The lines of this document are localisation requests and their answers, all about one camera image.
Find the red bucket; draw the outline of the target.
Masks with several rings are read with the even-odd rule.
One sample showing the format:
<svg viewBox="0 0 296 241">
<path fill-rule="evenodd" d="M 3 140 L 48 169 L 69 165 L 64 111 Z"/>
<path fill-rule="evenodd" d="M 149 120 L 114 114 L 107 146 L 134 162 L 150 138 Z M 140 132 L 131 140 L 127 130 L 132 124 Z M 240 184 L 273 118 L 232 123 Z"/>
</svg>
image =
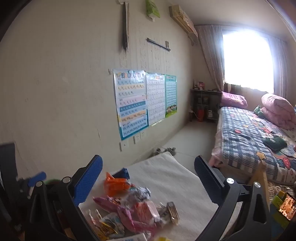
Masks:
<svg viewBox="0 0 296 241">
<path fill-rule="evenodd" d="M 204 110 L 203 109 L 198 109 L 197 110 L 197 120 L 200 122 L 204 121 Z"/>
</svg>

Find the black wall rod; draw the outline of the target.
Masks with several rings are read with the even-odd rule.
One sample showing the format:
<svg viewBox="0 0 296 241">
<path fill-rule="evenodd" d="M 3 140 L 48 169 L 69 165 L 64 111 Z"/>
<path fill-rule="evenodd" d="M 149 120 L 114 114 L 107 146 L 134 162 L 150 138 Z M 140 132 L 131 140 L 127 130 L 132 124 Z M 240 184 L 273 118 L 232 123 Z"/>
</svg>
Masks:
<svg viewBox="0 0 296 241">
<path fill-rule="evenodd" d="M 166 46 L 164 46 L 164 45 L 162 45 L 162 44 L 159 44 L 159 43 L 157 43 L 156 41 L 154 41 L 154 40 L 152 40 L 152 39 L 150 39 L 150 38 L 146 38 L 146 41 L 147 41 L 148 43 L 150 43 L 150 44 L 152 44 L 152 45 L 155 45 L 155 46 L 158 46 L 159 48 L 164 49 L 164 50 L 166 50 L 166 51 L 168 51 L 168 52 L 171 51 L 171 49 L 170 49 L 169 47 L 166 47 Z"/>
</svg>

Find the wall power outlet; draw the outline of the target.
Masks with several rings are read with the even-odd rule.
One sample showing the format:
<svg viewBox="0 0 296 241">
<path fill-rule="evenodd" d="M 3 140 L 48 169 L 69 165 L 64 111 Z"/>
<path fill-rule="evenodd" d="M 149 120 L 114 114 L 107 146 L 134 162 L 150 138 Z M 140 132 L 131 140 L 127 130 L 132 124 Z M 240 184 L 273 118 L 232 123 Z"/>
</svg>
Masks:
<svg viewBox="0 0 296 241">
<path fill-rule="evenodd" d="M 145 130 L 141 130 L 140 132 L 136 133 L 133 136 L 133 141 L 134 144 L 137 144 L 139 141 L 143 140 L 146 137 L 146 132 Z"/>
</svg>

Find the dark blue snack wrapper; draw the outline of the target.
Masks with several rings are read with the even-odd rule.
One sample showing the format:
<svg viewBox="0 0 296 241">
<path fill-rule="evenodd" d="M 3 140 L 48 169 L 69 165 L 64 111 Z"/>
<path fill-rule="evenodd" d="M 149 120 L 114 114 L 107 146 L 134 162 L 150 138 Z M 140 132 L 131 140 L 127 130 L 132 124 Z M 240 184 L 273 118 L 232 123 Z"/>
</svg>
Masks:
<svg viewBox="0 0 296 241">
<path fill-rule="evenodd" d="M 130 175 L 129 175 L 128 169 L 126 169 L 126 168 L 122 168 L 121 170 L 119 170 L 118 172 L 113 174 L 112 176 L 114 178 L 123 178 L 126 180 L 130 180 Z"/>
</svg>

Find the large pink snack bag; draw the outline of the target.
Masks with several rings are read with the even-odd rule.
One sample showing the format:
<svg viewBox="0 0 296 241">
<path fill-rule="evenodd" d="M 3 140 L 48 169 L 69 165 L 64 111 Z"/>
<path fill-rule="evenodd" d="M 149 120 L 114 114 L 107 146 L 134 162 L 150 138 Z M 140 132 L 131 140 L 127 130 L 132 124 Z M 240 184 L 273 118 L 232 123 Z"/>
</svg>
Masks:
<svg viewBox="0 0 296 241">
<path fill-rule="evenodd" d="M 155 224 L 149 225 L 140 221 L 133 220 L 133 210 L 126 206 L 122 206 L 120 201 L 116 201 L 113 197 L 94 197 L 93 201 L 107 212 L 115 212 L 118 214 L 121 223 L 126 229 L 133 233 L 150 232 L 154 235 L 157 231 Z"/>
</svg>

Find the plaid patchwork bed cover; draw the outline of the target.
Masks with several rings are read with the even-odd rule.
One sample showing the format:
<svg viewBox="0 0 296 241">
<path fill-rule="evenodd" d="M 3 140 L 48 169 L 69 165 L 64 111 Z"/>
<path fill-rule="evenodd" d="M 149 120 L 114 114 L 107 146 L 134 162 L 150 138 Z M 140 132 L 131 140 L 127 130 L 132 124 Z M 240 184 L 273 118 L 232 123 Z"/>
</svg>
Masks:
<svg viewBox="0 0 296 241">
<path fill-rule="evenodd" d="M 263 142 L 276 137 L 287 143 L 282 150 L 273 151 Z M 268 180 L 295 183 L 295 132 L 279 128 L 246 109 L 222 107 L 210 165 L 252 176 L 262 161 L 266 163 Z"/>
</svg>

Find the pink window curtain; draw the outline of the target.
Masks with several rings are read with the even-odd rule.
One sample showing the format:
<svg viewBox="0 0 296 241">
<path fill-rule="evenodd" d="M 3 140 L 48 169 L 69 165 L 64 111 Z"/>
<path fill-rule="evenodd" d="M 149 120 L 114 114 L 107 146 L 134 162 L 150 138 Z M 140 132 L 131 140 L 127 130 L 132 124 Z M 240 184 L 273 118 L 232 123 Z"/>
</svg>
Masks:
<svg viewBox="0 0 296 241">
<path fill-rule="evenodd" d="M 220 25 L 197 25 L 196 30 L 210 77 L 219 91 L 224 89 L 223 33 Z"/>
</svg>

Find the white chart wall poster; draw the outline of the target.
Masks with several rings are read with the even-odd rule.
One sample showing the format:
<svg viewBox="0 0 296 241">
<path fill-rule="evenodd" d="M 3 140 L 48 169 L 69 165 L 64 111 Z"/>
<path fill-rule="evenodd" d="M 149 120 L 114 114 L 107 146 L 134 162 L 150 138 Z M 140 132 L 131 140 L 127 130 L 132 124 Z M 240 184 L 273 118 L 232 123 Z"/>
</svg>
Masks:
<svg viewBox="0 0 296 241">
<path fill-rule="evenodd" d="M 149 125 L 165 118 L 165 75 L 146 73 L 147 80 L 147 110 Z"/>
</svg>

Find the pink white candy wrapper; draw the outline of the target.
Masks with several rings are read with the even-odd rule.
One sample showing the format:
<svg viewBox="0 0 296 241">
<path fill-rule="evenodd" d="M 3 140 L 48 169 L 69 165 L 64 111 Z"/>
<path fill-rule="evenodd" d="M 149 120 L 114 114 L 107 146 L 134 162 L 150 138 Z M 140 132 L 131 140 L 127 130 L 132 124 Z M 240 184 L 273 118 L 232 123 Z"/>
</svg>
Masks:
<svg viewBox="0 0 296 241">
<path fill-rule="evenodd" d="M 150 200 L 136 203 L 134 209 L 140 222 L 152 225 L 161 220 L 155 204 Z"/>
</svg>

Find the grey shoes on floor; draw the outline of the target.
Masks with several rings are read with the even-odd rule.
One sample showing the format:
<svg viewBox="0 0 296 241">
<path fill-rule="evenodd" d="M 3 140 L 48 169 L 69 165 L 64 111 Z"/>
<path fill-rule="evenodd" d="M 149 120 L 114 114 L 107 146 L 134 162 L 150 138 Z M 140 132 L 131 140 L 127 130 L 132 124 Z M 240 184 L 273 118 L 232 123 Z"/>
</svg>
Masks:
<svg viewBox="0 0 296 241">
<path fill-rule="evenodd" d="M 176 149 L 175 147 L 172 148 L 156 148 L 156 150 L 152 153 L 152 156 L 159 155 L 161 153 L 169 152 L 172 156 L 176 155 Z"/>
</svg>

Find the green wall hanging bag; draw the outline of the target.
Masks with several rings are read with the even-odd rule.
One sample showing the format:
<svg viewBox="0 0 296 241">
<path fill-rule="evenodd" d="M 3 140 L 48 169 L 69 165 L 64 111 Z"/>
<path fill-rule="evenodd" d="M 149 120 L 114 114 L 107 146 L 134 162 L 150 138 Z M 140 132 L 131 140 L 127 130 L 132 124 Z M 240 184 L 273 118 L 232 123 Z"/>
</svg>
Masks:
<svg viewBox="0 0 296 241">
<path fill-rule="evenodd" d="M 154 1 L 146 0 L 145 1 L 145 6 L 146 6 L 146 13 L 147 13 L 148 17 L 150 17 L 151 19 L 161 17 L 161 15 L 159 13 L 159 10 L 158 10 L 158 8 L 157 8 Z"/>
</svg>

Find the pink folded quilt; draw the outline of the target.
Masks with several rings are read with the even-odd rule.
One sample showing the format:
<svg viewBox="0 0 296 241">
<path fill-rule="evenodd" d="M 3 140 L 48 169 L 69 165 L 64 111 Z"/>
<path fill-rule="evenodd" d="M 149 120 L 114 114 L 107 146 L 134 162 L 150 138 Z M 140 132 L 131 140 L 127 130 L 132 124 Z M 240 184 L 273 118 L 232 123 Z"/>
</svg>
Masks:
<svg viewBox="0 0 296 241">
<path fill-rule="evenodd" d="M 261 102 L 261 111 L 268 121 L 285 130 L 295 128 L 295 110 L 285 98 L 266 93 Z"/>
</svg>

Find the red green trash bin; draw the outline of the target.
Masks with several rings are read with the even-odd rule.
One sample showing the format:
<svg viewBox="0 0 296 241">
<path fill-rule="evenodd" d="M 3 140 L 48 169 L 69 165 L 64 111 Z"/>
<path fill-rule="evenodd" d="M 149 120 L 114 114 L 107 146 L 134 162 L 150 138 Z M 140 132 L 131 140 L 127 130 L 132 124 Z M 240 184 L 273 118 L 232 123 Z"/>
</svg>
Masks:
<svg viewBox="0 0 296 241">
<path fill-rule="evenodd" d="M 46 184 L 46 185 L 56 185 L 56 184 L 58 184 L 59 182 L 60 182 L 59 179 L 50 179 L 50 180 L 45 181 L 45 184 Z"/>
</svg>

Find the green number wall poster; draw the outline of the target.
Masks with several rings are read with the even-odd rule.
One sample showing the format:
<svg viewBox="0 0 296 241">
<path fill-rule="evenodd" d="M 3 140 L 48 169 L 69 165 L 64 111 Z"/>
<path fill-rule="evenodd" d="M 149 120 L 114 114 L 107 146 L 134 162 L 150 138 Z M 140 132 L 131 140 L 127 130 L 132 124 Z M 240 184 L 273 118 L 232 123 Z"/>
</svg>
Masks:
<svg viewBox="0 0 296 241">
<path fill-rule="evenodd" d="M 165 75 L 166 118 L 177 112 L 177 77 Z"/>
</svg>

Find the dark bedside shelf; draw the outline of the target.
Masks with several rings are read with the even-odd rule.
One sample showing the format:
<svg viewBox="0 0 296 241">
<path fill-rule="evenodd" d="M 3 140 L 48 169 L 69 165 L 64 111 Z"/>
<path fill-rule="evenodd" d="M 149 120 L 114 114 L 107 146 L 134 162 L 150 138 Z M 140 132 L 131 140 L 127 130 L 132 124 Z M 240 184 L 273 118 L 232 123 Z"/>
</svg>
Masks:
<svg viewBox="0 0 296 241">
<path fill-rule="evenodd" d="M 204 121 L 217 122 L 219 118 L 218 110 L 220 109 L 220 102 L 222 92 L 214 90 L 199 90 L 191 89 L 191 105 L 190 110 L 193 117 L 197 120 L 197 110 L 204 110 Z"/>
</svg>

